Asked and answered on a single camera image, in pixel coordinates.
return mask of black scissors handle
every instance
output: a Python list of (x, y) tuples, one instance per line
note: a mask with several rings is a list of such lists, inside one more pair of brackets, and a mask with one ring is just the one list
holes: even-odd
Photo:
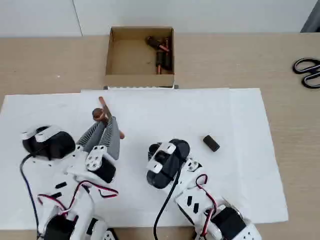
[[(312, 63), (312, 66), (308, 66), (306, 68), (303, 69), (299, 69), (298, 65), (301, 63)], [(305, 76), (301, 83), (303, 86), (305, 86), (308, 89), (319, 89), (320, 88), (320, 84), (310, 84), (308, 83), (309, 80), (311, 79), (315, 79), (317, 77), (320, 77), (320, 71), (318, 71), (320, 69), (320, 60), (313, 58), (313, 57), (304, 57), (299, 59), (298, 61), (296, 61), (293, 66), (292, 66), (292, 70), (293, 72), (295, 72), (296, 74), (306, 74), (306, 73), (310, 73), (310, 75)]]

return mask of open cardboard box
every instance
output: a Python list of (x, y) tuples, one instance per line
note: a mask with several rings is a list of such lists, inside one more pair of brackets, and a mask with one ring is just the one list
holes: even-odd
[[(172, 71), (156, 74), (157, 51), (146, 38), (171, 40)], [(175, 75), (172, 27), (112, 27), (106, 61), (108, 87), (173, 87)]]

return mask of white wall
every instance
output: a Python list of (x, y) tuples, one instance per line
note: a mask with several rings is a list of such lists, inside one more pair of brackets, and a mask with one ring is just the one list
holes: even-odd
[[(299, 32), (317, 0), (74, 0), (84, 35), (111, 26), (176, 32)], [(0, 0), (0, 37), (80, 36), (72, 0)]]
[(71, 0), (0, 0), (0, 37), (81, 36)]

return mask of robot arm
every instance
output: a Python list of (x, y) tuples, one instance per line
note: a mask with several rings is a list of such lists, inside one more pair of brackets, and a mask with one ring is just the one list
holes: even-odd
[(261, 240), (249, 219), (222, 196), (210, 192), (205, 168), (189, 153), (190, 147), (183, 140), (151, 145), (146, 176), (149, 184), (167, 195), (174, 187), (171, 197), (194, 225), (196, 240)]
[(52, 185), (37, 195), (42, 205), (37, 230), (45, 240), (115, 240), (102, 220), (94, 218), (95, 203), (91, 188), (102, 198), (113, 198), (118, 191), (109, 188), (116, 174), (120, 139), (117, 120), (103, 98), (96, 108), (96, 121), (77, 143), (55, 126), (30, 129), (22, 134), (25, 149), (34, 154), (36, 164), (55, 168)]

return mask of wooden table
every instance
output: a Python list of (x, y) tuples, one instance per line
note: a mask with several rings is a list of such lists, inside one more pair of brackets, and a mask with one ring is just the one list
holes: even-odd
[[(291, 71), (302, 57), (320, 57), (320, 34), (176, 34), (180, 88), (261, 88), (289, 221), (261, 224), (268, 239), (319, 239), (320, 92)], [(0, 99), (5, 94), (69, 93), (106, 85), (107, 36), (0, 39)], [(153, 239), (152, 228), (116, 229), (120, 239)], [(189, 227), (158, 231), (190, 239)], [(0, 239), (34, 240), (34, 231), (0, 231)]]

